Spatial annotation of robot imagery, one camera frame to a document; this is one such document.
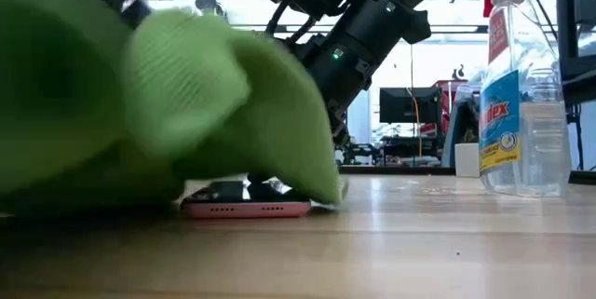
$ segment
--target spray bottle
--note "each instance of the spray bottle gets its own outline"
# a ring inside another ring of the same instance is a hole
[[[562,195],[571,172],[557,57],[531,0],[484,0],[488,69],[482,77],[481,179],[491,191]]]

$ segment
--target black monitor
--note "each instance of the black monitor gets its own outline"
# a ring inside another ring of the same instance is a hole
[[[437,123],[441,120],[441,88],[411,88],[418,104],[420,123]],[[379,122],[416,123],[416,110],[407,88],[381,88],[379,94]]]

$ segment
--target wooden tabletop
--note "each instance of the wooden tabletop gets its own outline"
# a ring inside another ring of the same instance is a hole
[[[596,297],[596,187],[348,179],[341,211],[302,219],[0,231],[0,298]]]

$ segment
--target green cloth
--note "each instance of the green cloth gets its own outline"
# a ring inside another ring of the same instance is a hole
[[[341,201],[315,83],[277,43],[100,0],[0,0],[0,211],[167,203],[189,179],[277,176]]]

